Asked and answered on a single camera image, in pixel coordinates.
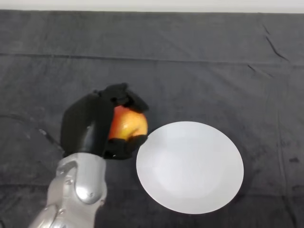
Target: white plate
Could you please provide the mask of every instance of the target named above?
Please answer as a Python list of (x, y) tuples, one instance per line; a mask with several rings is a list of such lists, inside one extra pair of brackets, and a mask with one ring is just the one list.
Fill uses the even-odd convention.
[(225, 206), (244, 176), (233, 142), (219, 130), (196, 122), (171, 123), (152, 132), (139, 149), (136, 168), (154, 200), (187, 214)]

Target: table surface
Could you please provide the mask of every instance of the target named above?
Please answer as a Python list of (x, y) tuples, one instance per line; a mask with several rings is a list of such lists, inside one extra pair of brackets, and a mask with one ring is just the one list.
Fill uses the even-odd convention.
[(304, 13), (302, 0), (2, 0), (6, 10)]
[(208, 214), (164, 208), (136, 153), (108, 161), (96, 227), (304, 227), (304, 15), (0, 11), (0, 220), (26, 227), (46, 203), (64, 110), (127, 82), (150, 132), (197, 121), (226, 134), (245, 167), (239, 194)]

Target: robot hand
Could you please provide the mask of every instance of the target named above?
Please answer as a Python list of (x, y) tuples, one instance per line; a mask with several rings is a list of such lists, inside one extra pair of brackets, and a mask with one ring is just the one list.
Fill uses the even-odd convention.
[(111, 85), (81, 98), (64, 113), (60, 143), (65, 158), (47, 194), (47, 205), (30, 228), (92, 228), (95, 213), (105, 203), (105, 159), (126, 159), (147, 139), (108, 139), (114, 108), (123, 105), (142, 113), (148, 105), (128, 90)]

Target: red apple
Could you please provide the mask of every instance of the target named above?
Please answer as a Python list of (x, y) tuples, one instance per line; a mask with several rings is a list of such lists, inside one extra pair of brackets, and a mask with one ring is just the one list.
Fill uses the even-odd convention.
[(144, 114), (137, 113), (123, 106), (118, 106), (114, 109), (109, 139), (128, 140), (133, 136), (147, 133), (148, 123)]

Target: cable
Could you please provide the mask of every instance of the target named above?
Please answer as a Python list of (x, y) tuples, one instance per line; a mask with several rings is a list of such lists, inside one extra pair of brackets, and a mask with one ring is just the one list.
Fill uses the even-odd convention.
[(47, 132), (45, 129), (42, 129), (36, 122), (17, 114), (0, 113), (0, 119), (17, 120), (23, 124), (30, 126), (31, 128), (37, 130), (41, 135), (43, 135), (46, 138), (46, 140), (48, 140), (53, 146), (55, 146), (62, 154), (64, 153), (64, 150), (60, 146), (60, 143), (58, 143), (56, 139), (49, 132)]

